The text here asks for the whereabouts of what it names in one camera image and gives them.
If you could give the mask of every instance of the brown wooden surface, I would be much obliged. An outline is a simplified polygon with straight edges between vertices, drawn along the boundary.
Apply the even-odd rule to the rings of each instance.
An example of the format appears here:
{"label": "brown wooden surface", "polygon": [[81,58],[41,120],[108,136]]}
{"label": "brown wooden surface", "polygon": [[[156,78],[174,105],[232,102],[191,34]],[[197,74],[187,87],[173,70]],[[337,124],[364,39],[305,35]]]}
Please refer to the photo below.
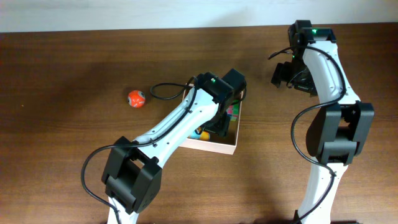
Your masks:
{"label": "brown wooden surface", "polygon": [[[376,116],[363,153],[340,183],[333,220],[398,220],[398,25],[332,26],[348,80]],[[97,147],[142,134],[180,103],[150,99],[135,110],[129,90],[230,68],[246,75],[238,148],[233,156],[180,148],[139,223],[270,223],[291,219],[310,164],[290,142],[290,123],[317,102],[270,84],[289,44],[287,26],[1,34],[0,223],[103,223],[108,208],[86,194],[80,169]],[[177,89],[168,89],[170,93]],[[300,146],[314,113],[297,126]],[[86,171],[100,181],[108,152]]]}

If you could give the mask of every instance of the orange ball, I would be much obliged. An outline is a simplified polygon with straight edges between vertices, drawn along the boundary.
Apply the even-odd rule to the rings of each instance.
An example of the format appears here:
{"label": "orange ball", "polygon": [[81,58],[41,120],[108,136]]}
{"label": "orange ball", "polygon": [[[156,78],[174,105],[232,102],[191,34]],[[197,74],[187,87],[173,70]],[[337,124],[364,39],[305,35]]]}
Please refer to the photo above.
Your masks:
{"label": "orange ball", "polygon": [[141,106],[144,106],[145,103],[145,95],[139,90],[134,90],[130,92],[127,99],[130,106],[134,108],[140,108]]}

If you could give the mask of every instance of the black cable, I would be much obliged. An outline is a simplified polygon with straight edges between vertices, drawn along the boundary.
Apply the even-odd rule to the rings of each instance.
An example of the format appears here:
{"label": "black cable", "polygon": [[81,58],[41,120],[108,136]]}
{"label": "black cable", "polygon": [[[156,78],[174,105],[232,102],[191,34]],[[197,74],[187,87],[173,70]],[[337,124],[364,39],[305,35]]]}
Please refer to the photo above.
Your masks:
{"label": "black cable", "polygon": [[[174,96],[170,96],[170,97],[161,97],[161,96],[158,96],[158,95],[156,95],[156,94],[154,93],[154,88],[156,88],[156,87],[158,87],[158,86],[162,86],[162,85],[173,85],[173,86],[180,86],[180,87],[183,87],[183,88],[182,88],[181,91],[179,91],[179,92],[178,92],[176,95],[174,95]],[[186,90],[187,88],[189,88],[189,83],[186,84],[186,85],[177,84],[177,83],[159,83],[159,84],[156,84],[156,85],[152,86],[152,87],[150,88],[149,91],[150,91],[150,94],[151,94],[154,98],[157,98],[157,99],[160,99],[160,100],[172,100],[172,99],[178,97],[179,95],[181,95],[181,94],[184,92],[184,90]]]}
{"label": "black cable", "polygon": [[337,64],[337,62],[335,61],[335,59],[333,59],[333,57],[332,57],[331,55],[329,55],[328,53],[326,53],[326,52],[324,52],[323,50],[320,50],[320,49],[318,49],[318,48],[311,47],[311,46],[299,46],[299,45],[298,45],[298,46],[291,46],[291,47],[287,47],[287,48],[285,48],[285,49],[283,49],[283,50],[281,50],[281,51],[279,51],[279,52],[273,53],[272,55],[269,56],[268,60],[271,59],[271,58],[273,58],[273,57],[275,57],[276,55],[279,55],[279,54],[281,54],[281,53],[284,53],[286,50],[294,50],[294,49],[309,49],[309,50],[314,50],[314,51],[319,52],[319,53],[323,54],[324,56],[326,56],[326,58],[327,58],[328,60],[330,60],[330,61],[332,62],[332,64],[336,67],[337,72],[338,72],[338,74],[339,74],[339,76],[340,76],[341,85],[342,85],[342,91],[341,91],[341,93],[340,93],[340,96],[339,96],[337,99],[331,100],[331,101],[328,101],[328,102],[325,102],[325,103],[320,103],[320,104],[318,104],[318,105],[310,106],[309,108],[304,109],[303,111],[301,111],[301,112],[294,118],[294,120],[293,120],[293,122],[292,122],[292,126],[291,126],[291,128],[290,128],[290,137],[292,138],[293,146],[294,146],[294,148],[296,149],[296,151],[300,154],[300,156],[302,156],[306,161],[309,161],[309,162],[311,162],[312,164],[315,164],[315,165],[318,165],[318,166],[321,166],[321,167],[324,167],[324,168],[328,169],[328,170],[329,170],[329,173],[330,173],[330,175],[331,175],[331,179],[330,179],[329,186],[326,188],[325,193],[324,193],[324,194],[322,195],[322,197],[319,199],[318,203],[316,203],[315,206],[314,206],[313,208],[311,208],[306,214],[302,215],[300,218],[298,218],[298,220],[296,220],[296,221],[293,222],[293,224],[298,224],[301,220],[303,220],[305,217],[307,217],[309,214],[311,214],[315,209],[317,209],[317,208],[319,207],[319,205],[324,201],[324,199],[326,198],[326,196],[328,195],[328,193],[330,192],[330,190],[331,190],[331,188],[332,188],[332,186],[333,186],[333,183],[334,183],[334,181],[335,181],[336,174],[335,174],[335,172],[333,171],[333,169],[331,169],[331,168],[328,167],[327,165],[323,165],[323,164],[321,164],[321,163],[319,163],[319,162],[317,162],[317,161],[314,161],[314,160],[310,159],[309,157],[307,157],[307,156],[299,149],[299,147],[298,147],[298,145],[297,145],[297,143],[296,143],[295,137],[294,137],[294,127],[295,127],[295,125],[296,125],[297,120],[298,120],[303,114],[305,114],[306,112],[311,111],[311,110],[314,110],[314,109],[316,109],[316,108],[321,108],[321,107],[324,107],[324,106],[329,106],[329,105],[332,105],[332,104],[335,104],[335,103],[339,102],[339,101],[344,97],[344,95],[346,94],[347,89],[346,89],[346,83],[345,83],[345,79],[344,79],[343,72],[341,71],[341,69],[340,69],[340,67],[338,66],[338,64]]}
{"label": "black cable", "polygon": [[234,103],[231,103],[231,105],[238,104],[238,103],[242,102],[242,101],[246,98],[246,93],[248,92],[248,89],[247,89],[246,87],[247,87],[247,84],[246,84],[246,80],[245,80],[245,81],[244,81],[244,92],[243,92],[242,98],[238,99],[238,100],[237,100],[236,102],[234,102]]}
{"label": "black cable", "polygon": [[282,54],[293,54],[293,52],[288,52],[287,50],[281,52]]}
{"label": "black cable", "polygon": [[119,210],[118,210],[118,208],[116,208],[116,207],[115,207],[114,205],[112,205],[111,203],[107,202],[106,200],[104,200],[104,199],[100,198],[99,196],[97,196],[96,194],[94,194],[94,193],[87,187],[87,185],[86,185],[86,181],[85,181],[85,172],[86,172],[86,168],[87,168],[88,162],[89,162],[90,159],[93,158],[97,153],[99,153],[99,152],[101,152],[101,151],[103,151],[103,150],[106,150],[106,149],[113,149],[113,148],[116,148],[116,147],[133,148],[133,147],[149,146],[149,145],[154,144],[155,142],[161,140],[164,136],[166,136],[169,132],[171,132],[171,130],[173,130],[173,128],[175,128],[176,125],[178,125],[178,124],[181,122],[181,120],[184,119],[184,117],[190,112],[191,107],[192,107],[192,104],[193,104],[193,102],[195,101],[195,98],[196,98],[196,96],[197,96],[197,91],[198,91],[198,85],[197,85],[198,82],[197,82],[197,81],[198,81],[198,80],[197,80],[196,77],[191,77],[191,79],[189,79],[189,81],[188,81],[188,83],[187,83],[186,85],[181,85],[181,84],[176,84],[176,83],[160,83],[160,84],[157,84],[157,85],[153,86],[153,87],[150,89],[150,92],[151,92],[151,94],[152,94],[153,88],[154,88],[154,87],[157,87],[157,86],[160,86],[160,85],[184,86],[184,88],[182,89],[182,91],[180,91],[180,92],[179,92],[177,95],[175,95],[175,96],[168,97],[167,99],[166,99],[166,98],[160,98],[160,97],[159,97],[159,99],[161,99],[161,100],[171,100],[171,99],[174,99],[174,98],[178,97],[179,95],[181,95],[181,93],[183,93],[183,91],[189,86],[189,84],[192,82],[192,80],[193,80],[193,85],[194,85],[194,91],[193,91],[192,100],[191,100],[190,104],[187,106],[187,108],[185,109],[185,111],[184,111],[184,113],[181,115],[181,117],[179,117],[179,119],[176,120],[176,121],[174,122],[174,124],[171,125],[171,127],[169,127],[163,134],[161,134],[160,136],[158,136],[157,138],[155,138],[154,140],[152,140],[152,141],[150,141],[150,142],[145,142],[145,143],[140,143],[140,144],[133,144],[133,143],[131,143],[131,144],[113,144],[113,145],[109,145],[109,146],[103,146],[103,147],[98,148],[97,150],[93,151],[93,152],[87,157],[87,159],[85,160],[85,162],[83,163],[83,167],[81,168],[81,173],[80,173],[80,180],[81,180],[81,185],[83,186],[83,189],[84,189],[90,196],[92,196],[93,198],[97,199],[99,202],[101,202],[101,203],[103,203],[103,204],[109,206],[110,208],[112,208],[113,211],[114,211],[114,214],[115,214],[115,216],[116,216],[116,220],[118,221],[118,224],[121,224],[121,223],[120,223],[120,220],[119,220]]}
{"label": "black cable", "polygon": [[290,79],[290,81],[286,83],[286,87],[287,87],[287,88],[292,88],[292,87],[294,86],[294,84],[291,84],[290,86],[289,86],[289,84],[290,84],[296,77],[298,77],[301,73],[303,73],[303,72],[306,71],[306,70],[308,70],[308,68],[304,68],[301,72],[297,72],[297,73],[293,76],[293,78]]}

